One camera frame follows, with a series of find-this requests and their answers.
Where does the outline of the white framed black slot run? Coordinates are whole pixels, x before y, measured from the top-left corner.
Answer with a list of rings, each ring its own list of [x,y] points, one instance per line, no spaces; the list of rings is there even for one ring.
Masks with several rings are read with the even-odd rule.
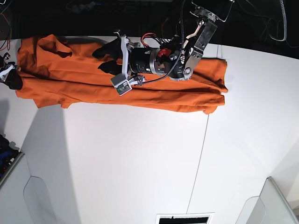
[[[156,224],[210,224],[214,213],[157,214]]]

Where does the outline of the grey panel right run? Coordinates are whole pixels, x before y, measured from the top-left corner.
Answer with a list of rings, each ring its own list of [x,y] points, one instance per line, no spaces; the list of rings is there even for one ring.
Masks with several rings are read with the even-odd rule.
[[[293,210],[272,177],[265,181],[261,194],[249,198],[236,224],[298,224],[299,211]]]

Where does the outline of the orange t-shirt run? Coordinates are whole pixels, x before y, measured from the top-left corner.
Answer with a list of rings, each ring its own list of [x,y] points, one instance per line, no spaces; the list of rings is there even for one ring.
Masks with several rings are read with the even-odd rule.
[[[131,105],[174,112],[213,113],[225,104],[227,62],[202,59],[187,81],[154,81],[153,74],[129,74],[128,53],[118,60],[92,56],[98,43],[65,43],[54,35],[22,39],[17,51],[23,85],[16,95],[38,108],[73,103]]]

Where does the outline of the grey panel left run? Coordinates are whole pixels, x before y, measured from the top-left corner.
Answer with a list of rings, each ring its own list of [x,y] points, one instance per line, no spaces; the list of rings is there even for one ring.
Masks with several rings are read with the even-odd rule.
[[[56,224],[43,179],[32,176],[25,154],[19,154],[0,180],[2,224]]]

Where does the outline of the grey panel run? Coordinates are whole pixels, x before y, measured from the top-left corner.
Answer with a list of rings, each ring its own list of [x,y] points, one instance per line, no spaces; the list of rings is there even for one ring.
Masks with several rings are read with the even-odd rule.
[[[265,181],[261,194],[249,198],[236,224],[298,224],[299,211],[293,210],[272,177]]]
[[[19,154],[0,180],[2,224],[56,224],[43,179],[32,176],[25,154]]]

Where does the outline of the bin with dark items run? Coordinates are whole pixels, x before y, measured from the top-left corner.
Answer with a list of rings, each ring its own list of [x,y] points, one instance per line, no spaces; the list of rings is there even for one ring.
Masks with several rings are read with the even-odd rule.
[[[18,150],[14,150],[9,146],[9,141],[0,136],[0,178],[2,178],[5,172],[9,169],[13,161],[19,155]]]

